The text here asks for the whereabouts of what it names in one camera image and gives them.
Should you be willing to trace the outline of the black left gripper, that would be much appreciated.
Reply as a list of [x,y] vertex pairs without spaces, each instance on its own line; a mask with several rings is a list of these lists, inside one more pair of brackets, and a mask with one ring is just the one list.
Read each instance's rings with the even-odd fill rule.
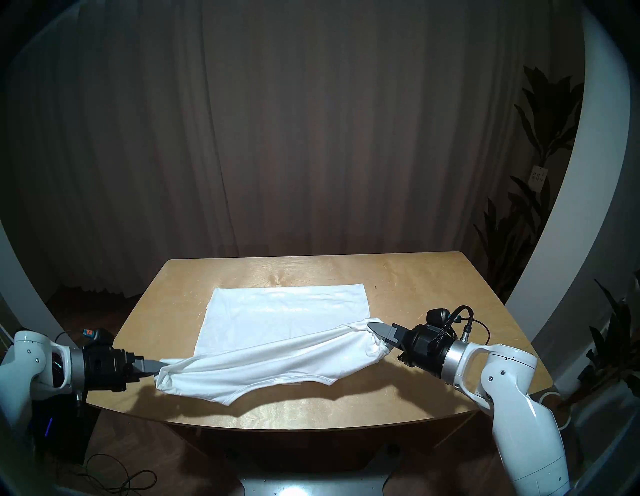
[[87,391],[123,392],[135,378],[157,376],[167,366],[110,345],[87,345],[82,348],[82,357]]

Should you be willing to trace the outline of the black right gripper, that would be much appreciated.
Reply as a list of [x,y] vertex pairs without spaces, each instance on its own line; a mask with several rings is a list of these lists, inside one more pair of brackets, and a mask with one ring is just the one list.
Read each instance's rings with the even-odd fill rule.
[[453,336],[427,324],[407,330],[396,324],[369,322],[367,327],[381,340],[401,350],[399,361],[408,367],[418,367],[441,378],[444,362],[453,345]]

